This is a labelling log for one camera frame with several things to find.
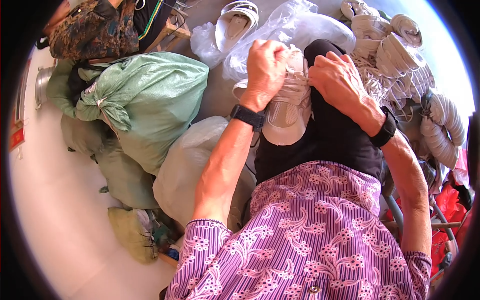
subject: woman's left arm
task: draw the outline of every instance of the woman's left arm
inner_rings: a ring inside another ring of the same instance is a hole
[[[249,83],[240,105],[259,112],[280,90],[285,79],[287,47],[277,41],[254,41],[247,61]],[[251,125],[232,119],[203,170],[195,190],[192,219],[227,224],[232,196],[247,160],[253,137]]]

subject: black pants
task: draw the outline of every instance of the black pants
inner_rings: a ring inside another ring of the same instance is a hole
[[[325,55],[329,51],[339,56],[345,54],[327,40],[313,41],[304,51],[309,67],[313,65],[316,56]],[[379,179],[382,156],[368,135],[352,119],[326,103],[314,87],[311,97],[315,120],[310,119],[305,134],[299,141],[289,146],[277,146],[260,134],[255,159],[257,184],[314,160],[337,162]]]
[[[143,2],[137,3],[140,8]],[[143,53],[157,38],[167,22],[175,0],[145,0],[142,9],[133,13],[133,27],[139,37],[139,52]]]

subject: metal pot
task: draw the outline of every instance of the metal pot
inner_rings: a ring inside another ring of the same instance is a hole
[[[36,75],[35,82],[35,101],[37,108],[39,109],[42,103],[45,103],[47,99],[47,84],[52,76],[53,70],[55,67],[48,67],[45,69],[40,69]]]

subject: clear plastic bag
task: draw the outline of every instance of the clear plastic bag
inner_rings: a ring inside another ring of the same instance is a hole
[[[228,121],[219,116],[193,124],[170,147],[158,172],[153,184],[154,197],[162,210],[184,227],[193,215],[197,182],[227,125]],[[227,218],[226,225],[230,230],[240,230],[241,213],[254,188],[255,180],[244,166]]]
[[[190,38],[192,52],[210,69],[218,66],[228,53],[218,50],[215,43],[215,25],[208,22],[192,30]]]
[[[341,22],[317,14],[317,11],[318,6],[306,0],[289,0],[281,4],[263,26],[241,39],[230,51],[223,62],[223,78],[235,81],[247,78],[248,51],[256,39],[277,40],[305,50],[311,42],[321,38],[350,53],[355,47],[353,32]]]

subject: camouflage fabric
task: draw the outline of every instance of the camouflage fabric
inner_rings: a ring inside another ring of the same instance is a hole
[[[121,58],[138,51],[133,27],[135,0],[117,10],[108,0],[87,0],[67,16],[49,36],[50,53],[57,59]]]

